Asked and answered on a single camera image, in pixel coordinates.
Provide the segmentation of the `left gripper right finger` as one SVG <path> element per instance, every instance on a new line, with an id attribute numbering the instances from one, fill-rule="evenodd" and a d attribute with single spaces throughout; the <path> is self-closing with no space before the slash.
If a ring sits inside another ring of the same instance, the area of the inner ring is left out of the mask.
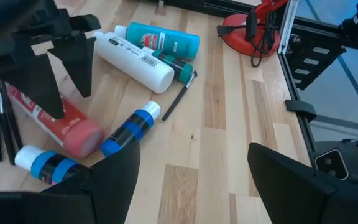
<path id="1" fill-rule="evenodd" d="M 272 223 L 320 223 L 331 184 L 312 168 L 258 143 L 247 155 L 252 178 Z"/>

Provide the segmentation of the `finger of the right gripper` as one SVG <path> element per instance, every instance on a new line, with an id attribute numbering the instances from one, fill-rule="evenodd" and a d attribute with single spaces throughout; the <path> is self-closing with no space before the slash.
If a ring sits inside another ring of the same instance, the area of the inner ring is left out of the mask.
<path id="1" fill-rule="evenodd" d="M 48 51 L 62 62 L 72 82 L 82 97 L 91 95 L 92 66 L 95 37 L 84 34 L 64 37 L 52 41 Z"/>
<path id="2" fill-rule="evenodd" d="M 17 62 L 11 57 L 0 57 L 0 80 L 21 91 L 53 118 L 64 118 L 62 100 L 47 54 Z"/>

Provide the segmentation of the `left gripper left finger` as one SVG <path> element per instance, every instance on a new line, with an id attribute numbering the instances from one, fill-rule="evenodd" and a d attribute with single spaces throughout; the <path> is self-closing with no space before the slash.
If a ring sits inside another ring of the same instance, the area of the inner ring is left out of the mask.
<path id="1" fill-rule="evenodd" d="M 124 223 L 137 184 L 140 146 L 130 143 L 91 166 L 81 184 L 91 195 L 96 223 Z"/>

